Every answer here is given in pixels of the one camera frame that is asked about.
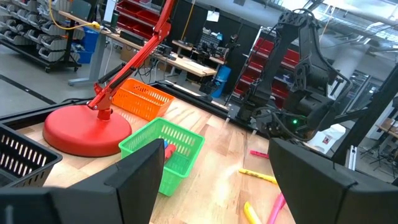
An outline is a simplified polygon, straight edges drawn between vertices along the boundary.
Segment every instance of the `pink object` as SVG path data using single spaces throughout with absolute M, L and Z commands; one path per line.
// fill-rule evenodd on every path
M 253 154 L 253 155 L 256 155 L 256 156 L 260 156 L 260 157 L 264 157 L 264 158 L 269 159 L 268 154 L 262 153 L 262 152 L 258 152 L 258 151 L 255 151 L 255 150 L 250 150 L 250 154 Z
M 285 197 L 282 193 L 278 195 L 272 208 L 271 214 L 268 217 L 267 224 L 274 224 L 276 217 L 278 216 L 279 210 L 281 210 L 286 204 Z

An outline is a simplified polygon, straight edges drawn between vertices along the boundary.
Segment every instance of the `floor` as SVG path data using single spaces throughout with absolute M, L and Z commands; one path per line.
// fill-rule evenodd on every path
M 109 53 L 110 48 L 105 50 L 102 71 L 105 69 Z M 118 50 L 113 49 L 112 54 L 110 55 L 107 71 L 110 71 L 121 63 L 119 57 L 120 55 Z M 45 73 L 42 67 L 35 65 L 18 53 L 13 52 L 2 45 L 0 45 L 0 58 L 2 59 L 0 60 L 0 75 L 4 75 L 11 80 L 34 90 L 52 101 L 61 102 L 67 98 L 87 98 L 94 96 L 92 86 L 72 87 L 68 85 L 69 79 L 86 77 L 90 70 L 89 65 L 83 65 L 77 72 L 66 68 L 64 70 L 55 70 L 50 73 Z M 152 72 L 152 82 L 154 81 L 154 75 L 155 73 Z M 156 74 L 156 80 L 161 79 L 163 79 L 163 71 L 158 71 Z M 174 76 L 167 79 L 174 82 L 177 77 Z M 143 80 L 148 83 L 149 77 L 143 77 Z M 200 94 L 198 91 L 199 86 L 196 84 L 186 82 L 183 87 Z M 215 101 L 224 104 L 224 98 L 215 99 Z M 20 90 L 3 80 L 0 80 L 0 105 L 2 105 L 0 106 L 0 116 L 5 116 L 25 110 L 40 108 L 47 106 L 48 104 L 26 93 L 24 90 Z M 341 140 L 338 141 L 332 149 L 335 150 L 340 142 Z M 373 144 L 374 142 L 372 140 L 364 139 L 359 150 L 363 151 L 364 147 L 366 148 Z M 371 161 L 373 161 L 373 159 L 368 156 L 364 158 L 358 156 L 357 168 L 386 182 L 392 182 L 394 180 L 391 168 L 388 166 L 382 166 L 374 170 L 378 164 L 375 163 L 369 165 Z

